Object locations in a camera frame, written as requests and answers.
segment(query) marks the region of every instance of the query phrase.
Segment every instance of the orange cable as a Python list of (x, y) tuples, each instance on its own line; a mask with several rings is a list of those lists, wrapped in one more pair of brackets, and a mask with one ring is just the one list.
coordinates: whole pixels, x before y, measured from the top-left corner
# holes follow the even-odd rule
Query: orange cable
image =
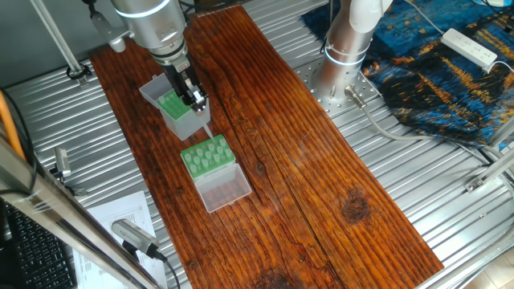
[(14, 151), (24, 160), (25, 154), (23, 153), (22, 144), (19, 142), (18, 132), (14, 126), (13, 117), (10, 114), (9, 107), (7, 106), (6, 99), (3, 93), (0, 92), (0, 117), (2, 118), (3, 124), (6, 126), (7, 137), (9, 138), (10, 146), (13, 147)]

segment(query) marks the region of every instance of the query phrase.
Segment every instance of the black keyboard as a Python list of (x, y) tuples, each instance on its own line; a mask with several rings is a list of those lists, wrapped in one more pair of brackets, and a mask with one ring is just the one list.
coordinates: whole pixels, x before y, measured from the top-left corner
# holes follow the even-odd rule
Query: black keyboard
[(64, 244), (9, 205), (6, 205), (6, 216), (26, 288), (75, 288), (76, 280)]

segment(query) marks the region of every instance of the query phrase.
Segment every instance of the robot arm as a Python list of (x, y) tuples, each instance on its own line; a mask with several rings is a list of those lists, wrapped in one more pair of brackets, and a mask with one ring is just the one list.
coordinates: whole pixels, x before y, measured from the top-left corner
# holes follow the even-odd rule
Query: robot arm
[(357, 81), (378, 21), (393, 0), (341, 0), (327, 33), (324, 59), (313, 79), (318, 96), (344, 93)]
[(126, 25), (113, 28), (105, 17), (93, 11), (96, 29), (116, 52), (125, 49), (123, 37), (129, 36), (164, 69), (169, 82), (184, 104), (203, 112), (208, 95), (202, 90), (196, 72), (191, 67), (183, 32), (186, 20), (177, 0), (111, 0)]

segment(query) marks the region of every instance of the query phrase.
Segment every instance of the wooden board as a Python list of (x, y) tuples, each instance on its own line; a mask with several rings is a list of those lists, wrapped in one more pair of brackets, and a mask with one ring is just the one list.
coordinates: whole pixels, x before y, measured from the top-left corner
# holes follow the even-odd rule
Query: wooden board
[(214, 135), (253, 193), (208, 214), (181, 142), (138, 88), (162, 73), (132, 42), (93, 67), (194, 288), (412, 288), (443, 268), (241, 6), (193, 19)]

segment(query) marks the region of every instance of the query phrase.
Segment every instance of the pipette tip box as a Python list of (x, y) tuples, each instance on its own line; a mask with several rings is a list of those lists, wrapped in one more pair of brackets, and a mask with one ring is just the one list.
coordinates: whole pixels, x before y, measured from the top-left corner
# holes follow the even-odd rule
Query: pipette tip box
[(243, 171), (223, 135), (181, 152), (207, 212), (212, 213), (251, 193)]
[(202, 116), (198, 117), (191, 107), (177, 96), (163, 73), (139, 89), (143, 97), (159, 108), (166, 126), (180, 140), (185, 140), (210, 121), (209, 100)]

